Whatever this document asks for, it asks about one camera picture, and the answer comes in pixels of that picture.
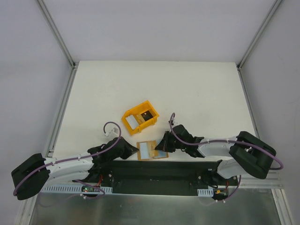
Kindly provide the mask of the orange leather card holder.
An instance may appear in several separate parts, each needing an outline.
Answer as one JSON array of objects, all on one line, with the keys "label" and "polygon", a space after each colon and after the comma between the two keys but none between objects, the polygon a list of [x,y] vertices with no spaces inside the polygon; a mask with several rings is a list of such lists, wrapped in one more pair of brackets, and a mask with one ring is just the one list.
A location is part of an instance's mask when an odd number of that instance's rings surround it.
[{"label": "orange leather card holder", "polygon": [[164,159],[169,158],[167,152],[161,150],[155,150],[156,146],[160,143],[159,140],[153,141],[144,141],[144,142],[137,142],[137,158],[139,161],[151,161],[156,159]]}]

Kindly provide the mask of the yellow plastic bin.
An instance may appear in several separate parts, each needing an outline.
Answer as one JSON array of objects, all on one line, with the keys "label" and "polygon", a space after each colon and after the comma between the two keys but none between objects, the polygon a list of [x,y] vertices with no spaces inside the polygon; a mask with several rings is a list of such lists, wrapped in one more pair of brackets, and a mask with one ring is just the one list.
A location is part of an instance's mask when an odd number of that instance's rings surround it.
[{"label": "yellow plastic bin", "polygon": [[[141,114],[145,111],[150,111],[151,114],[153,115],[153,118],[148,120],[148,121],[144,121],[141,117]],[[126,117],[133,115],[135,117],[135,119],[138,121],[139,126],[132,130],[130,125],[127,123],[126,121]],[[127,110],[124,115],[122,116],[121,120],[125,126],[125,128],[127,129],[127,131],[129,132],[129,134],[131,136],[142,132],[144,129],[146,129],[149,126],[154,125],[157,120],[158,120],[159,114],[158,112],[154,109],[154,107],[152,106],[152,104],[149,101],[145,101],[133,108],[131,108],[130,110]]]}]

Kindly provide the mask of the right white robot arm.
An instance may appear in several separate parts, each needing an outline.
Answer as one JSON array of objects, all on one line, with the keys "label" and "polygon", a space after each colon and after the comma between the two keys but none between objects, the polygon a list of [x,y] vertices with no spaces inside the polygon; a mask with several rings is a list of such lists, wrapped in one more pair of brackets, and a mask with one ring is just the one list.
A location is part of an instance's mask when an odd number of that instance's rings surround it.
[{"label": "right white robot arm", "polygon": [[235,175],[249,174],[265,179],[277,154],[275,149],[247,131],[227,139],[208,139],[192,136],[183,125],[166,131],[155,149],[164,152],[182,150],[193,158],[229,157],[222,159],[211,173],[211,180],[216,185],[222,185]]}]

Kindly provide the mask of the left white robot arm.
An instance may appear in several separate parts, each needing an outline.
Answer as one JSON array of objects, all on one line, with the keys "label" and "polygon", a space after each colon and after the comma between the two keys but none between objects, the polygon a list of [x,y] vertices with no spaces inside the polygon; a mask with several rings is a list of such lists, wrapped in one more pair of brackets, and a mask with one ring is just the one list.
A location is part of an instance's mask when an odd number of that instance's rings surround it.
[{"label": "left white robot arm", "polygon": [[34,154],[11,172],[15,187],[13,195],[18,200],[26,200],[53,184],[85,179],[95,182],[100,170],[108,163],[117,158],[128,159],[137,151],[138,148],[121,137],[72,157]]}]

